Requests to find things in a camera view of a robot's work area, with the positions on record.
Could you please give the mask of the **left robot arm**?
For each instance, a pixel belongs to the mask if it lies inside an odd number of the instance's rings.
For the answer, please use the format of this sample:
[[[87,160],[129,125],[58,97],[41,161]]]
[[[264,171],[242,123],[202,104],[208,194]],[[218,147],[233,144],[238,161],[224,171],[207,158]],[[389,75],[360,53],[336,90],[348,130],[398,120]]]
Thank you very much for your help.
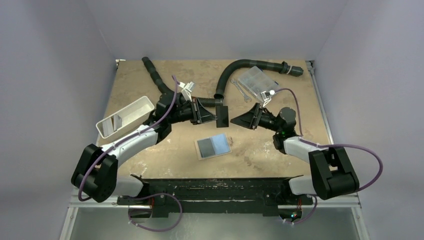
[[[71,176],[71,184],[78,189],[78,200],[101,203],[117,192],[130,197],[138,205],[146,203],[149,191],[139,177],[129,181],[118,179],[118,169],[139,152],[159,144],[172,131],[172,125],[189,121],[200,125],[217,121],[196,97],[180,101],[181,93],[163,93],[147,119],[131,133],[103,146],[87,145]]]

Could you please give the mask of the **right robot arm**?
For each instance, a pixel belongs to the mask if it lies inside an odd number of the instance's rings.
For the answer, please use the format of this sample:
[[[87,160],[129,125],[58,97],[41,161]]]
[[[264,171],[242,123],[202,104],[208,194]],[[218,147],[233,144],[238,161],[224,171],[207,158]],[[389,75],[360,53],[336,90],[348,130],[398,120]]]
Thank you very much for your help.
[[[262,127],[273,131],[276,150],[309,165],[309,175],[292,177],[283,183],[280,196],[284,202],[292,204],[300,195],[328,200],[359,189],[359,179],[345,148],[318,147],[303,140],[295,131],[297,120],[294,109],[283,107],[278,115],[273,115],[256,103],[249,111],[232,118],[230,123],[251,130]]]

